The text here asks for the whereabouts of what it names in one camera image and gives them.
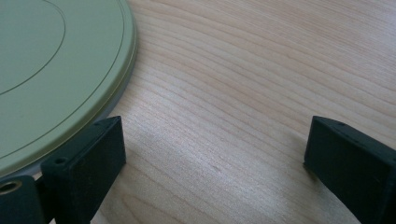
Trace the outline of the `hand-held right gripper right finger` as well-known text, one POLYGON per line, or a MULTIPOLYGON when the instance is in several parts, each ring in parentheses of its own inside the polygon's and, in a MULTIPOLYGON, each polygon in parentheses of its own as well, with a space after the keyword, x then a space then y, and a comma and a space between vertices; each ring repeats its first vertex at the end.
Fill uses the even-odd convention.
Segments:
POLYGON ((396 150, 351 126, 314 116, 304 165, 361 224, 396 224, 396 150))

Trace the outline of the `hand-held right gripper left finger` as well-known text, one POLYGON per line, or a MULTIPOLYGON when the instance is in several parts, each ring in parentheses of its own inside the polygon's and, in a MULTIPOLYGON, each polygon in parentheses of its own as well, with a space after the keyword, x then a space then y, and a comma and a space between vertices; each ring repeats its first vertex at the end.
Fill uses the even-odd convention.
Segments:
POLYGON ((82 130, 40 165, 45 219, 90 224, 125 163, 121 117, 82 130))

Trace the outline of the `green round plate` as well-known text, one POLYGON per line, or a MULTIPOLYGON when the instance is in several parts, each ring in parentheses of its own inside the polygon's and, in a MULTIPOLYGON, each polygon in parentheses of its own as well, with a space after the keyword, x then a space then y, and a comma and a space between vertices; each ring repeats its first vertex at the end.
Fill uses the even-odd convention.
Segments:
POLYGON ((136 53, 127 0, 0 0, 0 178, 106 117, 136 53))

